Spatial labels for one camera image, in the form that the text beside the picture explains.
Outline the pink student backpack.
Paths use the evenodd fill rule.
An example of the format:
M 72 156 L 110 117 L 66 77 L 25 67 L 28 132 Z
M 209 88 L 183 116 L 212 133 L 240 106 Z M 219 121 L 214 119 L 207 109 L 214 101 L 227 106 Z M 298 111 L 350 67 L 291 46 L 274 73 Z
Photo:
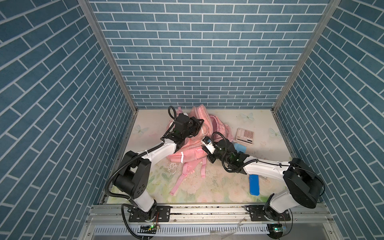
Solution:
M 183 180 L 187 178 L 195 168 L 202 164 L 201 178 L 206 177 L 207 153 L 203 150 L 202 140 L 205 137 L 211 137 L 212 133 L 219 132 L 228 140 L 233 141 L 231 128 L 223 123 L 217 116 L 210 115 L 204 105 L 193 107 L 189 117 L 204 120 L 203 125 L 197 136 L 186 139 L 186 143 L 176 153 L 167 156 L 167 159 L 173 163 L 183 163 L 181 176 L 178 178 L 175 186 L 170 191 L 170 195 L 175 195 Z

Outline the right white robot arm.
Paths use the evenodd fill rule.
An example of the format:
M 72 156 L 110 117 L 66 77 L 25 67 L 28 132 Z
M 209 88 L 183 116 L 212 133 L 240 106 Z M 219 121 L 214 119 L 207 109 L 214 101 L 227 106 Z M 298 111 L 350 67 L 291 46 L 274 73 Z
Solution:
M 209 161 L 221 161 L 226 172 L 263 176 L 284 185 L 284 189 L 272 193 L 263 206 L 263 214 L 268 220 L 276 221 L 287 210 L 297 206 L 314 209 L 325 192 L 323 180 L 300 159 L 288 162 L 257 159 L 237 152 L 234 144 L 225 138 L 214 142 L 205 137 L 202 144 Z

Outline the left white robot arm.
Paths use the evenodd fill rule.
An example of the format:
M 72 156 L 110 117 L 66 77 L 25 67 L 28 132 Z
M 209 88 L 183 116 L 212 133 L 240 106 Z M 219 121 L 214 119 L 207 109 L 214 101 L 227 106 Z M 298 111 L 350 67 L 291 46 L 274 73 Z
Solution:
M 203 123 L 203 119 L 185 114 L 174 116 L 158 145 L 140 153 L 125 153 L 120 166 L 106 182 L 105 194 L 128 200 L 128 206 L 133 207 L 140 218 L 152 221 L 156 215 L 157 202 L 146 190 L 151 167 L 180 150 L 188 138 L 197 136 Z

